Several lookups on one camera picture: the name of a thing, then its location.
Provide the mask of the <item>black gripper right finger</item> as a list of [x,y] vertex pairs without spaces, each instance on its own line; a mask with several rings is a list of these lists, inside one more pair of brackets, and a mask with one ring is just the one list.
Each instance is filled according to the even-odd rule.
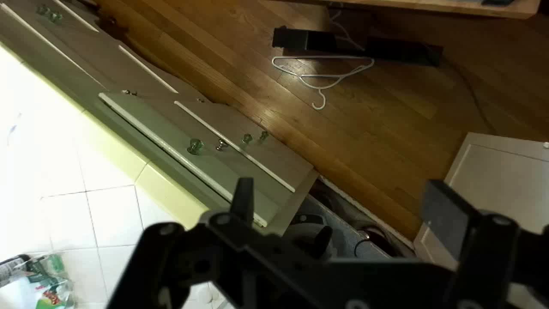
[[422,251],[425,259],[454,269],[478,211],[442,180],[429,180],[422,204]]

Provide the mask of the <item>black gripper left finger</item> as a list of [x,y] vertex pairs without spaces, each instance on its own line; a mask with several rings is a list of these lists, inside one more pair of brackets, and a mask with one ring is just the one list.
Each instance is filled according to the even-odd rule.
[[254,221],[254,180],[250,177],[242,177],[236,182],[230,213],[233,218],[242,220],[245,225],[250,225]]

